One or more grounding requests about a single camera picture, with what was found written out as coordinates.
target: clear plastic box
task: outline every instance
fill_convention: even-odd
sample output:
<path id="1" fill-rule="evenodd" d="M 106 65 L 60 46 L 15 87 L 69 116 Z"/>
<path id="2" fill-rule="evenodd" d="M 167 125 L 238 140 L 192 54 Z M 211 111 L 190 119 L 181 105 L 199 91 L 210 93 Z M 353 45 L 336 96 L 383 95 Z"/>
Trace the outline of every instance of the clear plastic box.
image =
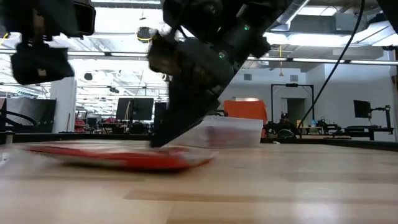
<path id="1" fill-rule="evenodd" d="M 263 121 L 207 116 L 202 123 L 170 144 L 206 148 L 258 147 Z"/>

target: white wall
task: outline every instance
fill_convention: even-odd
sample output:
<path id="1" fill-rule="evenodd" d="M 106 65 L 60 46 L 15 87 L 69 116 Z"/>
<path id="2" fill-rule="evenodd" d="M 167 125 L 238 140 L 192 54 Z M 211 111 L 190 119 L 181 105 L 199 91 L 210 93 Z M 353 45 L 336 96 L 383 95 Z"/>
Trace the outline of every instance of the white wall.
<path id="1" fill-rule="evenodd" d="M 244 81 L 243 74 L 252 74 L 252 81 Z M 271 120 L 271 84 L 286 84 L 291 83 L 290 75 L 298 75 L 298 83 L 305 84 L 306 76 L 300 69 L 286 68 L 283 69 L 284 76 L 279 76 L 280 70 L 269 69 L 249 69 L 240 70 L 234 77 L 231 84 L 225 89 L 219 100 L 232 100 L 237 98 L 258 98 L 264 100 L 267 107 L 268 119 Z M 311 96 L 303 88 L 287 88 L 284 86 L 274 87 L 274 121 L 280 118 L 283 111 L 284 98 L 305 98 L 306 101 L 311 101 Z"/>
<path id="2" fill-rule="evenodd" d="M 307 73 L 307 82 L 315 85 L 315 95 L 319 92 L 334 65 L 320 65 Z M 342 127 L 370 125 L 366 118 L 355 118 L 354 100 L 369 101 L 372 108 L 392 106 L 391 124 L 395 126 L 394 90 L 389 66 L 339 65 L 323 91 L 315 111 L 317 118 L 322 116 Z M 383 111 L 372 113 L 372 124 L 386 127 Z M 394 135 L 376 133 L 378 141 L 395 141 Z"/>

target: workbench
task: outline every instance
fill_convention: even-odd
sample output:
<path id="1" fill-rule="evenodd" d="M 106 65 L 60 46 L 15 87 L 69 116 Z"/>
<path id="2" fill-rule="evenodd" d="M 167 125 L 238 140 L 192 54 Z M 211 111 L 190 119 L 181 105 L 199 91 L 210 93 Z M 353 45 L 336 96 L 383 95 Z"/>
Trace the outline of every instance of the workbench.
<path id="1" fill-rule="evenodd" d="M 396 152 L 316 144 L 218 151 L 203 167 L 143 173 L 3 148 L 0 223 L 398 223 Z"/>

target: ceiling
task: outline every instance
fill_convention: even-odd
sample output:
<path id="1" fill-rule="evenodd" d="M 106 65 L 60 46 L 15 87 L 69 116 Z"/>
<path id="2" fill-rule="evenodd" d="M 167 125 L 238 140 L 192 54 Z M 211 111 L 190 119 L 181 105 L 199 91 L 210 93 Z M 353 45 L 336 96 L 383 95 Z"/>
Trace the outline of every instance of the ceiling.
<path id="1" fill-rule="evenodd" d="M 51 47 L 68 47 L 71 51 L 79 52 L 147 52 L 149 45 L 143 44 L 136 39 L 138 28 L 148 26 L 164 32 L 169 29 L 168 25 L 164 24 L 162 20 L 162 11 L 156 9 L 159 8 L 159 2 L 156 0 L 92 0 L 92 4 L 96 7 L 94 35 L 83 39 L 69 39 L 61 35 L 55 37 L 54 41 L 49 43 Z M 335 24 L 341 22 L 340 18 L 347 19 L 343 20 L 345 22 L 354 21 L 354 17 L 348 17 L 347 15 L 352 15 L 352 12 L 357 10 L 358 4 L 359 1 L 356 0 L 309 1 L 293 19 L 290 30 L 271 30 L 265 34 L 269 42 L 273 44 L 269 56 L 337 58 L 341 53 L 341 47 L 348 40 L 349 28 L 347 28 L 347 32 L 324 30 L 325 33 L 314 33 L 317 31 L 307 30 L 308 26 L 306 28 L 302 24 L 309 19 L 311 21 L 328 19 L 334 21 Z M 368 14 L 365 22 L 374 17 L 374 11 L 377 11 L 377 1 L 367 0 L 366 4 Z M 366 26 L 362 33 L 356 35 L 356 38 L 358 38 L 355 42 L 355 47 L 348 50 L 346 57 L 352 59 L 380 58 L 382 49 L 372 45 L 392 35 L 388 25 L 382 28 L 380 26 Z M 323 46 L 323 43 L 311 46 L 301 43 L 298 34 L 310 34 L 315 39 L 338 36 L 341 43 L 334 46 Z M 292 40 L 292 36 L 297 37 L 295 41 Z M 11 37 L 3 42 L 1 48 L 15 49 L 19 38 L 19 34 L 11 34 Z M 70 63 L 77 77 L 77 99 L 80 108 L 100 114 L 111 114 L 116 110 L 119 97 L 150 96 L 156 100 L 167 100 L 167 83 L 164 82 L 164 77 L 162 74 L 150 71 L 147 62 L 144 60 L 104 60 L 103 58 L 93 57 L 91 59 L 71 59 Z M 317 66 L 317 64 L 283 63 L 282 66 L 284 68 L 299 68 L 306 72 Z M 269 69 L 279 67 L 280 62 L 246 62 L 243 66 L 243 68 Z M 85 80 L 84 76 L 86 73 L 93 75 L 92 81 Z M 15 83 L 12 77 L 9 55 L 7 54 L 0 54 L 0 82 Z M 110 86 L 117 88 L 119 93 L 110 91 Z M 39 98 L 48 98 L 50 96 L 50 84 L 47 83 L 42 86 L 0 85 L 0 95 L 12 97 L 34 95 Z"/>

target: wooden table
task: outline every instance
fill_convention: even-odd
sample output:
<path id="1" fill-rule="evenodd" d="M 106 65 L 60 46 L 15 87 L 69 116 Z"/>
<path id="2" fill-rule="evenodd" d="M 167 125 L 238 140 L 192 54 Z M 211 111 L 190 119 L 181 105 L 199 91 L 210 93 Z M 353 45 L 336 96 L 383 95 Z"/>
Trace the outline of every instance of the wooden table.
<path id="1" fill-rule="evenodd" d="M 397 224 L 398 154 L 264 144 L 220 149 L 179 174 L 145 174 L 13 150 L 0 167 L 0 223 Z"/>

